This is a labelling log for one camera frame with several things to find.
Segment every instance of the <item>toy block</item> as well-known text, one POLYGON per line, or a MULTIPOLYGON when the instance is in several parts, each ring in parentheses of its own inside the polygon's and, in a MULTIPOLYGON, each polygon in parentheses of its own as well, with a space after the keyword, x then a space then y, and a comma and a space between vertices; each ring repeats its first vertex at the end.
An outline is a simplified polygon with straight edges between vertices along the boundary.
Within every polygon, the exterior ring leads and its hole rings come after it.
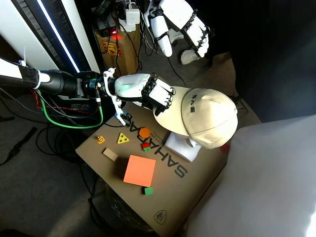
POLYGON ((128 160, 124 182, 150 187, 156 160, 131 155, 128 160))
POLYGON ((118 144, 122 144, 125 142, 129 142, 129 139, 123 133, 120 133, 118 137, 118 144))
POLYGON ((146 138, 149 138, 150 137, 150 130, 146 127, 142 127, 140 130, 139 130, 139 135, 146 139, 146 138))
POLYGON ((97 136, 96 140, 99 143, 99 145, 105 142, 105 138, 103 136, 97 136))
POLYGON ((227 152, 231 149, 231 145, 229 145, 229 143, 226 143, 224 145, 221 146, 221 151, 222 152, 227 152))
POLYGON ((147 187, 144 189, 145 195, 153 195, 154 194, 154 189, 153 187, 147 187))
POLYGON ((143 148, 143 151, 145 152, 150 151, 151 150, 150 143, 143 143, 142 148, 143 148))
POLYGON ((105 149, 103 152, 103 155, 105 155, 107 158, 115 161, 118 158, 118 155, 112 152, 109 148, 105 149))

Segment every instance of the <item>baseball cap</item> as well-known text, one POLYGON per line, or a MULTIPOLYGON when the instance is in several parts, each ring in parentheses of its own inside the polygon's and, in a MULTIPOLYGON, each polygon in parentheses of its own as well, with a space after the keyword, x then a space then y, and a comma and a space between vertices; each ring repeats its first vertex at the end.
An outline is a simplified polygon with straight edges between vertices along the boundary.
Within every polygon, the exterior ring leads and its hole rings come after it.
POLYGON ((224 145, 237 129, 237 108, 225 94, 213 89, 174 87, 169 109, 154 116, 164 128, 189 136, 213 149, 224 145))

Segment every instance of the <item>warning label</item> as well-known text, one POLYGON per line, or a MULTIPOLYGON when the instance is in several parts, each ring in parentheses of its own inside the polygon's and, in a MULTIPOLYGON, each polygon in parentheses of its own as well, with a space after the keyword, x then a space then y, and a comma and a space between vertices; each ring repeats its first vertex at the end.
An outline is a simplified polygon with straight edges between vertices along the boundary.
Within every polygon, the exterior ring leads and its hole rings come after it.
POLYGON ((118 54, 120 57, 122 56, 122 52, 116 43, 111 43, 111 42, 107 42, 103 40, 102 44, 105 48, 106 53, 110 55, 115 55, 115 56, 118 54))

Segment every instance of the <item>gray floor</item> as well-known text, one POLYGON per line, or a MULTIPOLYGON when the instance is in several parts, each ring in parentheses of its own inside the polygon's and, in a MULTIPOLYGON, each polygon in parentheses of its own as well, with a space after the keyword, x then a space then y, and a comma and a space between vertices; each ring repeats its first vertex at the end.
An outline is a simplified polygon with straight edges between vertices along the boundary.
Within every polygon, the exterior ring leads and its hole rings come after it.
MULTIPOLYGON (((228 95, 235 92, 235 71, 230 59, 224 60, 224 55, 218 55, 210 69, 205 68, 205 59, 182 66, 177 54, 185 47, 184 42, 176 46, 171 62, 187 87, 213 88, 228 95)), ((183 85, 165 57, 153 54, 148 58, 143 52, 142 55, 141 72, 155 72, 170 85, 183 85)), ((25 95, 19 100, 35 108, 32 96, 25 95)), ((5 99, 5 102, 18 114, 45 121, 43 116, 28 113, 14 101, 5 99)), ((1 103, 0 116, 11 116, 1 103)), ((259 122, 253 112, 240 109, 240 126, 259 122)), ((0 123, 0 161, 33 126, 45 127, 17 117, 14 121, 0 123)), ((91 183, 91 170, 86 166, 84 171, 91 183)), ((104 184, 98 182, 98 191, 103 188, 104 184)), ((88 197, 78 165, 42 154, 33 136, 13 160, 0 167, 0 231, 17 229, 34 237, 102 236, 90 220, 88 197)))

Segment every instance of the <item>cap brim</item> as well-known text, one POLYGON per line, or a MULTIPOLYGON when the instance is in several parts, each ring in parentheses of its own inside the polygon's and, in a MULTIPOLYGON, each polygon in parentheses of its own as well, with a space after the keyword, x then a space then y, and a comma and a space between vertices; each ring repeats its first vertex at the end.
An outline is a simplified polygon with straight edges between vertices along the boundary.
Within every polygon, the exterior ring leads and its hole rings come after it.
POLYGON ((181 105, 184 96, 192 89, 179 86, 174 86, 173 88, 175 89, 176 94, 173 96, 172 104, 169 109, 156 116, 156 108, 154 108, 154 116, 156 121, 164 128, 184 136, 189 136, 183 124, 181 105))

